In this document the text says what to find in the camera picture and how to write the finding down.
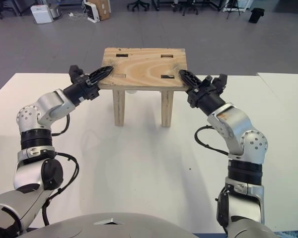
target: stool leg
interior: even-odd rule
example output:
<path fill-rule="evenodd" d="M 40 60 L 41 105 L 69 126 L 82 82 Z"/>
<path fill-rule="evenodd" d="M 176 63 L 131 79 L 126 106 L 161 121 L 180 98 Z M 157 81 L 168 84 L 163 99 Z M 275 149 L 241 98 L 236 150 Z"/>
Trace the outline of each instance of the stool leg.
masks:
<path fill-rule="evenodd" d="M 113 90 L 115 125 L 123 126 L 125 119 L 125 90 Z"/>
<path fill-rule="evenodd" d="M 171 126 L 173 91 L 161 92 L 161 121 L 163 127 Z"/>

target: black container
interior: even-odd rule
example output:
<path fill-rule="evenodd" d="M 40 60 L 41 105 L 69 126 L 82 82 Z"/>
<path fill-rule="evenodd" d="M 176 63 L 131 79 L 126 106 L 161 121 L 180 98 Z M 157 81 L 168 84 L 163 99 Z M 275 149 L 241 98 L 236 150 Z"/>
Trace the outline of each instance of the black container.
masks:
<path fill-rule="evenodd" d="M 257 23 L 258 22 L 258 19 L 261 16 L 264 16 L 264 11 L 265 10 L 262 9 L 262 8 L 254 8 L 252 10 L 252 15 L 249 18 L 249 22 L 251 22 L 251 23 Z"/>

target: tripod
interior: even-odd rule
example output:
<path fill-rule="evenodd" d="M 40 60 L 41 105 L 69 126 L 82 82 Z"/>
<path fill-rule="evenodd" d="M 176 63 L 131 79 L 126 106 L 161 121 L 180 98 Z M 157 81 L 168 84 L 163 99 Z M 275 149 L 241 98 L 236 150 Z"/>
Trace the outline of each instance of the tripod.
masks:
<path fill-rule="evenodd" d="M 219 11 L 221 11 L 223 8 L 226 8 L 227 9 L 227 6 L 230 4 L 230 10 L 228 11 L 228 15 L 227 15 L 227 18 L 229 17 L 230 13 L 233 12 L 232 8 L 233 6 L 236 4 L 237 5 L 237 10 L 238 10 L 238 15 L 240 16 L 240 11 L 239 11 L 239 6 L 238 6 L 238 0 L 228 0 L 228 2 L 219 9 Z"/>
<path fill-rule="evenodd" d="M 137 0 L 135 2 L 132 2 L 130 4 L 127 5 L 127 9 L 129 10 L 129 6 L 133 5 L 133 8 L 131 9 L 131 11 L 135 11 L 135 8 L 137 7 L 139 10 L 139 5 L 142 6 L 144 8 L 144 11 L 148 11 L 149 10 L 149 6 L 150 4 L 141 0 Z"/>

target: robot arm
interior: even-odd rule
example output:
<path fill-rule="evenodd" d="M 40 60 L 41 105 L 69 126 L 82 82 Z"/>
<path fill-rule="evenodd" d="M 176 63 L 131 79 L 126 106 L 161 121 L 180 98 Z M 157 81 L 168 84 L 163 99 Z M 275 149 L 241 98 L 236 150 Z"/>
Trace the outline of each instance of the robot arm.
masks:
<path fill-rule="evenodd" d="M 264 225 L 264 186 L 262 164 L 268 148 L 263 133 L 253 127 L 249 117 L 220 98 L 227 82 L 221 74 L 212 81 L 200 81 L 186 70 L 179 72 L 189 86 L 188 103 L 200 108 L 208 122 L 228 147 L 228 176 L 219 194 L 217 220 L 229 238 L 276 237 Z"/>
<path fill-rule="evenodd" d="M 63 182 L 63 169 L 52 145 L 51 125 L 65 117 L 84 100 L 99 96 L 98 81 L 113 67 L 85 75 L 76 65 L 70 68 L 72 85 L 41 96 L 17 114 L 21 151 L 14 188 L 0 195 L 0 236 L 15 237 L 29 227 L 54 189 Z"/>

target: black stand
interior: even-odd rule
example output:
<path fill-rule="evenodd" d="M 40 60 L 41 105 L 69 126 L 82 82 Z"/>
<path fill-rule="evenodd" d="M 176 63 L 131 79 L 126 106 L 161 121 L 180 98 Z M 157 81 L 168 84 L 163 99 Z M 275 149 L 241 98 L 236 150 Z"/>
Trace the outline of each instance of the black stand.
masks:
<path fill-rule="evenodd" d="M 190 9 L 190 10 L 194 10 L 195 11 L 195 14 L 198 15 L 199 14 L 199 11 L 194 6 L 194 2 L 195 2 L 194 0 L 187 0 L 186 3 L 179 3 L 177 6 L 175 6 L 173 8 L 173 12 L 176 12 L 178 9 L 180 11 L 182 11 L 182 9 L 184 9 L 182 16 L 185 16 L 185 12 L 187 11 L 187 9 Z"/>
<path fill-rule="evenodd" d="M 144 11 L 148 11 L 150 4 L 141 0 L 137 0 L 135 2 L 132 2 L 130 4 L 127 5 L 127 9 L 129 10 L 130 6 L 133 6 L 133 8 L 131 9 L 131 11 L 135 11 L 135 8 L 138 8 L 139 10 L 139 5 L 142 6 L 144 8 Z"/>
<path fill-rule="evenodd" d="M 227 6 L 228 6 L 229 4 L 231 4 L 231 5 L 230 5 L 230 10 L 228 11 L 228 15 L 227 15 L 227 18 L 226 18 L 226 19 L 228 19 L 230 13 L 233 12 L 232 9 L 233 9 L 233 6 L 234 6 L 235 4 L 237 5 L 238 15 L 240 16 L 240 11 L 239 11 L 239 6 L 238 6 L 238 1 L 237 1 L 237 0 L 229 0 L 227 4 L 225 4 L 223 7 L 221 7 L 221 8 L 219 9 L 219 11 L 221 11 L 223 8 L 226 8 L 226 9 L 227 9 Z"/>
<path fill-rule="evenodd" d="M 14 14 L 14 16 L 16 16 L 16 13 L 12 7 L 7 7 L 7 4 L 5 2 L 3 2 L 2 4 L 3 4 L 3 7 L 0 7 L 0 19 L 4 18 L 4 16 L 2 15 L 3 11 L 12 12 Z"/>

